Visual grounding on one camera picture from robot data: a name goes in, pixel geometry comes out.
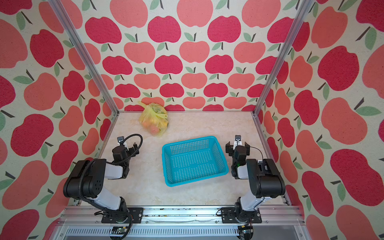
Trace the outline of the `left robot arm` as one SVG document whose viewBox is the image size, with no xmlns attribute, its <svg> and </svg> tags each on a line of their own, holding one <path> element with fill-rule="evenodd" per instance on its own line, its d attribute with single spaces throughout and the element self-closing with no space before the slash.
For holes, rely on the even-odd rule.
<svg viewBox="0 0 384 240">
<path fill-rule="evenodd" d="M 124 198 L 115 196 L 104 187 L 104 180 L 126 179 L 130 171 L 130 160 L 139 153 L 140 147 L 124 144 L 113 149 L 113 162 L 106 159 L 79 161 L 67 178 L 63 194 L 67 198 L 81 200 L 103 211 L 128 213 Z"/>
</svg>

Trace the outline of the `yellow plastic bag with fruit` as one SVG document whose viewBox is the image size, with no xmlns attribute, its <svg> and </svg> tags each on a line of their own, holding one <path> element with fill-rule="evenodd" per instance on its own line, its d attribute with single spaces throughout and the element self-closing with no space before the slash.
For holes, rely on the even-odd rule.
<svg viewBox="0 0 384 240">
<path fill-rule="evenodd" d="M 144 108 L 139 122 L 152 136 L 162 136 L 169 126 L 168 112 L 166 109 L 156 103 L 148 105 L 139 102 L 139 105 Z"/>
</svg>

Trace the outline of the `turquoise plastic basket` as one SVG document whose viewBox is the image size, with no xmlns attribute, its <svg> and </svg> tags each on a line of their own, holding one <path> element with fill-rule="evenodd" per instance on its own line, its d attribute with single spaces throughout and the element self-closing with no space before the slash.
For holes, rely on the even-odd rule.
<svg viewBox="0 0 384 240">
<path fill-rule="evenodd" d="M 176 187 L 224 176 L 229 167 L 214 136 L 166 144 L 162 147 L 165 183 Z"/>
</svg>

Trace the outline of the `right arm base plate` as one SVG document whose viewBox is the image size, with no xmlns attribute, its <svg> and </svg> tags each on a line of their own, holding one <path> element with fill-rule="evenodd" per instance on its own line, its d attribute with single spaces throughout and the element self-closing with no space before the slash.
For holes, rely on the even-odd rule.
<svg viewBox="0 0 384 240">
<path fill-rule="evenodd" d="M 221 208 L 219 216 L 222 218 L 223 224 L 261 224 L 262 217 L 259 210 L 251 212 L 236 210 L 233 208 Z"/>
</svg>

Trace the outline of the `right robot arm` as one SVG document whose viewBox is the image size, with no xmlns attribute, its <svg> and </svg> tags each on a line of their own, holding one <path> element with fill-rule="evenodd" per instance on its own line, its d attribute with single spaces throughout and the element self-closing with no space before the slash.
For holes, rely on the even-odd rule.
<svg viewBox="0 0 384 240">
<path fill-rule="evenodd" d="M 236 180 L 249 181 L 250 190 L 239 197 L 231 208 L 222 208 L 223 223 L 261 223 L 259 207 L 266 201 L 283 196 L 286 185 L 272 159 L 248 159 L 251 146 L 235 141 L 226 144 L 226 153 L 232 157 L 231 174 Z"/>
</svg>

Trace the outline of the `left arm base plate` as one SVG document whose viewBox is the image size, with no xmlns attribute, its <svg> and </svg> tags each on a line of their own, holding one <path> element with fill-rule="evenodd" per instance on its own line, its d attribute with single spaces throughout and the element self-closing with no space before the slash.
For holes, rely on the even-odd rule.
<svg viewBox="0 0 384 240">
<path fill-rule="evenodd" d="M 101 222 L 103 224 L 140 224 L 143 217 L 143 208 L 128 208 L 128 213 L 103 213 Z"/>
</svg>

